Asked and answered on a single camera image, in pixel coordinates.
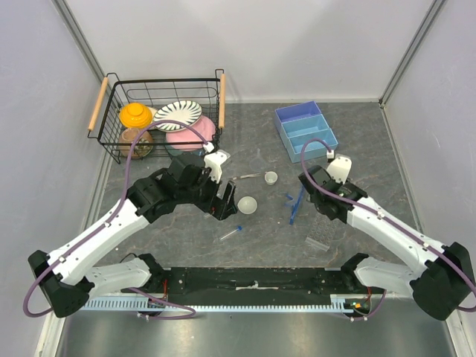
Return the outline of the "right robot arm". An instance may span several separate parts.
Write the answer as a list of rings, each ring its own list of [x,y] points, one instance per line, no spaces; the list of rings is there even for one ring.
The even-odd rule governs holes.
[[[421,234],[350,181],[331,178],[321,166],[304,170],[299,179],[319,213],[372,237],[402,261],[388,263],[356,254],[340,276],[346,291],[355,293],[369,286],[408,296],[439,321],[465,309],[463,301],[475,292],[475,276],[463,245],[446,245]]]

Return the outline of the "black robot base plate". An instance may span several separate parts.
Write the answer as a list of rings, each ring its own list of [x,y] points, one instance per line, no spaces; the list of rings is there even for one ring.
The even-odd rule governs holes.
[[[339,269],[198,268],[165,269],[139,289],[172,303],[329,303],[331,295],[367,296],[369,289]]]

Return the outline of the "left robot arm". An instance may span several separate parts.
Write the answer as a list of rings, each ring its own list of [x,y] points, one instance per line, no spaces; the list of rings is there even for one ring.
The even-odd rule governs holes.
[[[118,202],[72,241],[50,253],[35,251],[28,263],[35,287],[42,290],[50,311],[64,318],[86,303],[123,289],[159,292],[170,276],[151,254],[127,262],[98,267],[113,248],[179,205],[194,205],[221,221],[237,212],[236,185],[228,181],[222,195],[222,165],[229,154],[223,150],[205,156],[186,152],[170,165],[140,178]]]

